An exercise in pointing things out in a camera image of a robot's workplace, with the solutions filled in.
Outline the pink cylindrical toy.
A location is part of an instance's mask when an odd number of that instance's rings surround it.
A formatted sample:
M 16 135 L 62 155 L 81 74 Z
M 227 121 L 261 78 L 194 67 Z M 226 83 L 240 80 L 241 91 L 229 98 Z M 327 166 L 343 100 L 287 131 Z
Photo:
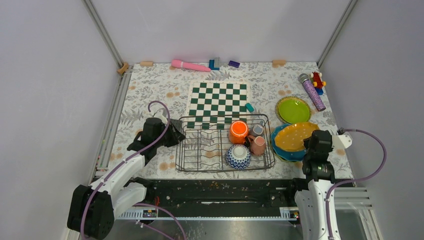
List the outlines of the pink cylindrical toy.
M 199 72 L 210 72 L 211 71 L 211 69 L 207 66 L 199 65 L 199 64 L 195 64 L 195 63 L 190 63 L 190 62 L 185 62 L 185 61 L 178 60 L 178 59 L 173 59 L 171 61 L 171 66 L 174 67 L 174 68 L 188 69 L 188 70 L 199 71 Z

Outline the wooden block back left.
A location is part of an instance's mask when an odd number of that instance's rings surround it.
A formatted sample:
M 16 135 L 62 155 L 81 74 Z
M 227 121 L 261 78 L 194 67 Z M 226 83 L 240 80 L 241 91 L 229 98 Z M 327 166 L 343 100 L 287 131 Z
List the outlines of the wooden block back left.
M 140 66 L 142 67 L 152 67 L 154 65 L 153 61 L 141 61 L 139 63 Z

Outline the orange dotted plate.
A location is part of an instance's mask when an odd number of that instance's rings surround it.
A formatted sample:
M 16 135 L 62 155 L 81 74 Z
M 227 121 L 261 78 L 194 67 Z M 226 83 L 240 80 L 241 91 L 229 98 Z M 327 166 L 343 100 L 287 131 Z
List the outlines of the orange dotted plate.
M 320 130 L 317 124 L 299 122 L 280 130 L 273 138 L 275 145 L 286 152 L 305 150 L 304 140 L 312 136 L 313 131 Z

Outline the blue grey mug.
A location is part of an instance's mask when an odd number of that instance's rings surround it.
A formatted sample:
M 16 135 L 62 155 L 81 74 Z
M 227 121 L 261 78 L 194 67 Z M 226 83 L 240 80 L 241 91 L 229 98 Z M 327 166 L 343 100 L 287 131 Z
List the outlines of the blue grey mug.
M 265 133 L 265 122 L 260 120 L 259 122 L 253 123 L 249 129 L 249 135 L 254 137 L 263 137 Z

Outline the orange mug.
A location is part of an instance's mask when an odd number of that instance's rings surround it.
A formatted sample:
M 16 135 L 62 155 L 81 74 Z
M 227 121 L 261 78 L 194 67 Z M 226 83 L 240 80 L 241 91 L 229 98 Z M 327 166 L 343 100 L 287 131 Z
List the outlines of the orange mug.
M 245 138 L 249 134 L 249 127 L 245 121 L 236 120 L 229 127 L 228 138 L 232 144 L 242 145 L 245 143 Z

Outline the blue white patterned bowl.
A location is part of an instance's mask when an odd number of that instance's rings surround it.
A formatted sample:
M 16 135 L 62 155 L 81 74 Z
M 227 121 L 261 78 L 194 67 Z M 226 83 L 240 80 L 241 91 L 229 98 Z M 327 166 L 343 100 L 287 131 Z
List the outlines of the blue white patterned bowl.
M 242 144 L 232 145 L 224 155 L 226 163 L 235 170 L 246 169 L 252 160 L 249 149 Z

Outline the pink mug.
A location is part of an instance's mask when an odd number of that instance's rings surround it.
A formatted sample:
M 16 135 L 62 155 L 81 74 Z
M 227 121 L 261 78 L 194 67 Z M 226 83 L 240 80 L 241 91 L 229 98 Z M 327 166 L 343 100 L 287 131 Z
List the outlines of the pink mug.
M 266 141 L 262 136 L 248 135 L 245 137 L 245 143 L 253 156 L 262 156 L 265 153 Z

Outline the metal wire dish rack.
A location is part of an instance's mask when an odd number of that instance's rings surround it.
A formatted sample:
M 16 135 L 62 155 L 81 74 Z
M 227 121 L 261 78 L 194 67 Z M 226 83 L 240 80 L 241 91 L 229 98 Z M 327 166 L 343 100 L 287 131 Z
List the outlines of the metal wire dish rack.
M 176 147 L 176 168 L 181 172 L 218 173 L 231 171 L 266 170 L 275 165 L 270 142 L 269 118 L 265 114 L 225 114 L 212 116 L 180 117 L 179 131 L 185 139 Z M 230 127 L 243 121 L 248 128 L 263 128 L 264 153 L 255 156 L 248 153 L 246 160 L 238 163 L 229 160 L 235 144 L 230 141 Z

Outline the purple glitter microphone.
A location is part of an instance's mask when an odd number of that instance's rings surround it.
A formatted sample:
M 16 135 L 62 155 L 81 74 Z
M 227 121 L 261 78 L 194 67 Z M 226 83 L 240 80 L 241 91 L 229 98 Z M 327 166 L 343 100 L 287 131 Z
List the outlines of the purple glitter microphone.
M 317 93 L 317 91 L 315 90 L 315 87 L 310 81 L 309 76 L 305 73 L 302 73 L 299 75 L 298 81 L 303 86 L 304 90 L 306 91 L 312 103 L 314 104 L 315 108 L 319 112 L 324 111 L 326 109 L 326 106 L 324 102 L 322 101 L 321 97 L 319 96 L 319 94 Z

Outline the blue grey lego bricks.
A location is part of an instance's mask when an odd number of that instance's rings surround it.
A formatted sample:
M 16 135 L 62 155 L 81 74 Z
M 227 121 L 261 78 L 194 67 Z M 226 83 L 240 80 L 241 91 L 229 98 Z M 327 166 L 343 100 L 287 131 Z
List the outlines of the blue grey lego bricks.
M 221 66 L 221 61 L 219 57 L 215 57 L 214 59 L 209 60 L 208 67 L 212 71 L 218 71 L 220 69 L 220 66 Z

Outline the plain lime green plate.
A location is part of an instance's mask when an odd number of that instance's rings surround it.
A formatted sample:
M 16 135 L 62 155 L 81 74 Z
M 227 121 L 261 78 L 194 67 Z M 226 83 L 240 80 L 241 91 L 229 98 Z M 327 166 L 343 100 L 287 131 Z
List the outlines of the plain lime green plate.
M 288 124 L 308 122 L 311 118 L 309 105 L 296 97 L 281 99 L 276 105 L 276 112 Z

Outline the teal dotted plate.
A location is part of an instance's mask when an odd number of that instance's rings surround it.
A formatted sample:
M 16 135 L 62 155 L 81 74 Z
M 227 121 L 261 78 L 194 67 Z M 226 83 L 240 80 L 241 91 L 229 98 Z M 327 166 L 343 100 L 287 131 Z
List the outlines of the teal dotted plate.
M 286 160 L 291 160 L 291 161 L 299 161 L 301 162 L 304 158 L 304 155 L 306 153 L 306 150 L 301 150 L 301 151 L 295 151 L 295 152 L 288 152 L 285 150 L 282 150 L 281 148 L 277 147 L 276 142 L 275 142 L 275 137 L 277 136 L 277 134 L 282 131 L 284 128 L 290 126 L 290 124 L 286 123 L 283 125 L 280 125 L 278 127 L 275 128 L 275 130 L 271 133 L 270 137 L 270 143 L 272 145 L 272 149 L 273 152 L 279 157 L 279 158 L 284 158 Z

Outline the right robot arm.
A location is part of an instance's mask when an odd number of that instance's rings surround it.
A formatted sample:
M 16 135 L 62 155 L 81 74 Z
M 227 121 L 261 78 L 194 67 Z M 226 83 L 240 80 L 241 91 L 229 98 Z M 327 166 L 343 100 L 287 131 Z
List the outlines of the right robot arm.
M 314 130 L 304 140 L 300 187 L 287 191 L 287 201 L 297 206 L 305 240 L 340 240 L 336 220 L 333 186 L 336 183 L 333 165 L 328 161 L 333 151 L 332 135 L 327 130 Z

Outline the lime green dotted plate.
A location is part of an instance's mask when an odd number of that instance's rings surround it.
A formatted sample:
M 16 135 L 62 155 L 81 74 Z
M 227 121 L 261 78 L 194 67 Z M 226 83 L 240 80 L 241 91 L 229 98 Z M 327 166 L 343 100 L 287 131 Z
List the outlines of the lime green dotted plate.
M 297 161 L 297 160 L 287 160 L 287 159 L 284 159 L 284 158 L 281 158 L 281 157 L 278 157 L 278 159 L 280 160 L 280 161 L 282 161 L 282 162 L 285 162 L 285 163 L 298 163 L 299 161 Z

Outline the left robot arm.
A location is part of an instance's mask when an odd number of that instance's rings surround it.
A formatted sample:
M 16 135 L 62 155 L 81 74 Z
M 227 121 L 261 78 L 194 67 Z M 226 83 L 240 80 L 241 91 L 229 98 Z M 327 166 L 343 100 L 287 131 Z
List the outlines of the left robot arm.
M 85 237 L 103 240 L 127 209 L 139 202 L 152 204 L 154 190 L 147 183 L 130 179 L 156 156 L 158 148 L 182 142 L 186 137 L 180 129 L 180 121 L 149 117 L 121 162 L 91 185 L 79 185 L 73 191 L 67 227 Z

